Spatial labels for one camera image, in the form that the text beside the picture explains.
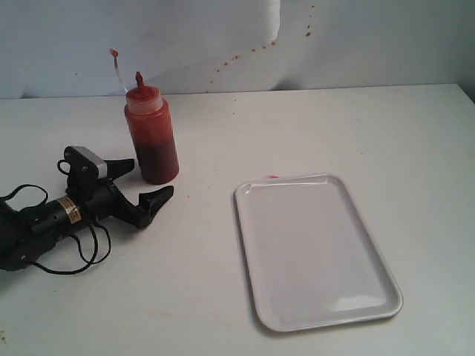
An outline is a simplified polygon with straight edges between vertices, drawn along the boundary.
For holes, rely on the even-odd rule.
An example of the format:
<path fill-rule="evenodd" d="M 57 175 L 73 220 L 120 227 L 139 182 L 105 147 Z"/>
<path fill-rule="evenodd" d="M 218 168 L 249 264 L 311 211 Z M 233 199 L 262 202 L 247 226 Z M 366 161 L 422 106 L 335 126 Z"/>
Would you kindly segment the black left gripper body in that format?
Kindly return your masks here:
<path fill-rule="evenodd" d="M 139 228 L 140 211 L 106 178 L 94 179 L 87 172 L 68 172 L 66 194 L 92 220 L 114 217 Z"/>

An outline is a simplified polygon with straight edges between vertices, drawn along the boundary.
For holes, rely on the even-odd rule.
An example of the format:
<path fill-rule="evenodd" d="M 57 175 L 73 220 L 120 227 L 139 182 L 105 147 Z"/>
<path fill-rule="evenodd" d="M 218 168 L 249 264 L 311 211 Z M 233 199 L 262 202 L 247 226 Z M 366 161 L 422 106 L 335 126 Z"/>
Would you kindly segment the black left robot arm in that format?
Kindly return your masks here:
<path fill-rule="evenodd" d="M 93 253 L 90 258 L 81 254 L 84 266 L 71 272 L 81 273 L 103 261 L 98 255 L 97 231 L 107 233 L 108 229 L 101 220 L 113 217 L 144 229 L 174 195 L 173 186 L 168 185 L 140 194 L 137 205 L 130 203 L 115 186 L 114 180 L 132 171 L 132 159 L 65 159 L 58 163 L 69 166 L 63 197 L 55 200 L 44 198 L 39 204 L 19 211 L 11 208 L 8 200 L 24 189 L 23 185 L 1 197 L 2 270 L 18 271 L 35 266 L 49 274 L 59 275 L 59 270 L 45 267 L 38 259 L 60 240 L 66 237 L 78 240 L 77 232 L 88 229 L 93 239 Z"/>

